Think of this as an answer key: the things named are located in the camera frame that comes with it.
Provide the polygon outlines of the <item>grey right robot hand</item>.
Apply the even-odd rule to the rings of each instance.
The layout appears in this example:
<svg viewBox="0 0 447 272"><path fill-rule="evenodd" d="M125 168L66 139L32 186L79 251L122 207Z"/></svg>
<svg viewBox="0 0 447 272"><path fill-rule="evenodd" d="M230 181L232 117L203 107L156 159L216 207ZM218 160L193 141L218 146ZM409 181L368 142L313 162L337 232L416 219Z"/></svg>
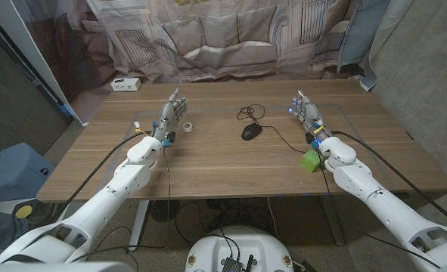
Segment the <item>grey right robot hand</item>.
<svg viewBox="0 0 447 272"><path fill-rule="evenodd" d="M324 120L316 105L299 89L298 96L292 100L289 113L297 117L306 130L306 142L314 148L329 138L331 134L327 131Z"/></svg>

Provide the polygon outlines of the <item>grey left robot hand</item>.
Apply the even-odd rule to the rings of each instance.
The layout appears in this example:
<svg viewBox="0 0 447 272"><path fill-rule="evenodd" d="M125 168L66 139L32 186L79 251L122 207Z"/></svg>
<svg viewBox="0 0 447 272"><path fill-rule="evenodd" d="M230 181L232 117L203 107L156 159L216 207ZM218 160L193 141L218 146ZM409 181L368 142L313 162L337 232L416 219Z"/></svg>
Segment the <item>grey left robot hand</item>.
<svg viewBox="0 0 447 272"><path fill-rule="evenodd" d="M183 115L187 112L186 97L178 98L179 89L176 88L162 107L160 117L152 132L152 137L164 144L175 141L175 132Z"/></svg>

